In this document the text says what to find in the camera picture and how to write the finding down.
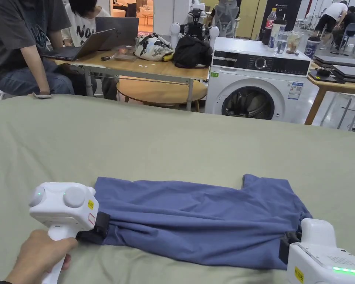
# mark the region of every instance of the gray t-shirt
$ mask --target gray t-shirt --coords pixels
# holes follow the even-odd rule
[[[62,0],[0,0],[0,80],[26,67],[20,49],[46,47],[46,35],[71,26]]]

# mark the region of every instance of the silver laptop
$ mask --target silver laptop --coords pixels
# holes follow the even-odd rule
[[[341,65],[355,67],[354,58],[315,55],[313,59],[325,65]]]
[[[341,76],[346,82],[355,83],[355,67],[333,65],[336,75]]]
[[[94,33],[88,37],[81,47],[65,46],[56,50],[45,50],[41,53],[41,56],[57,60],[75,61],[88,54],[99,51],[100,47],[108,38],[115,38],[116,35],[116,29]]]
[[[97,17],[96,31],[116,29],[117,36],[108,38],[100,50],[112,50],[121,45],[135,46],[138,37],[139,18]]]

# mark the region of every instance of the black bag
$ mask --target black bag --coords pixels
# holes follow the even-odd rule
[[[195,68],[198,64],[207,68],[212,62],[212,53],[210,44],[185,35],[177,43],[173,60],[179,68]]]

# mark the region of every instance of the green bedsheet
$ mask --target green bedsheet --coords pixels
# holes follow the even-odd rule
[[[355,254],[355,133],[67,95],[1,101],[0,280],[43,227],[27,206],[43,182],[93,186],[108,176],[240,188],[245,173],[288,179]],[[128,247],[80,245],[72,259],[60,283],[285,283],[284,271],[205,267]]]

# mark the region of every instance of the washing machine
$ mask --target washing machine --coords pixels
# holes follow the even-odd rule
[[[291,122],[310,61],[301,52],[274,54],[259,41],[218,37],[205,112]]]

